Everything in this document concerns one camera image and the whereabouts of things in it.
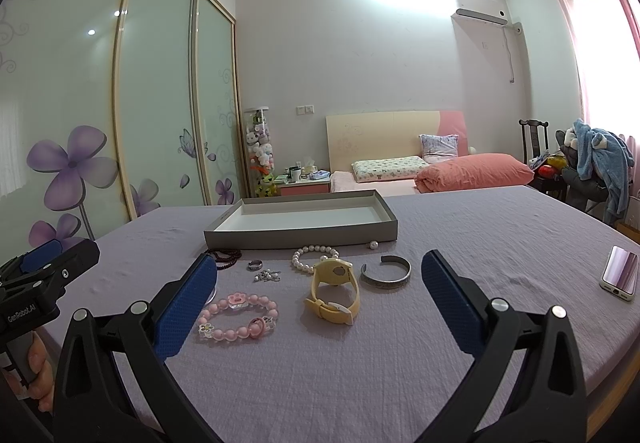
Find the person's left hand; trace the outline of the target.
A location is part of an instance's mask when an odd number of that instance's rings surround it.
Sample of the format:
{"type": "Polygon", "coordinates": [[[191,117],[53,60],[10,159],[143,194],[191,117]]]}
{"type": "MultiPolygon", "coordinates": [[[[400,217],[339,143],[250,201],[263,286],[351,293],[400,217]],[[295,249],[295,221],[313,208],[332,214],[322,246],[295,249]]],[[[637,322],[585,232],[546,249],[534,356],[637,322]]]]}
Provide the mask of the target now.
{"type": "Polygon", "coordinates": [[[36,379],[25,388],[17,379],[14,371],[1,368],[2,376],[19,400],[30,397],[38,402],[38,409],[43,413],[50,413],[53,407],[54,377],[53,368],[49,362],[48,351],[38,333],[32,333],[32,345],[28,351],[28,363],[36,379]]]}

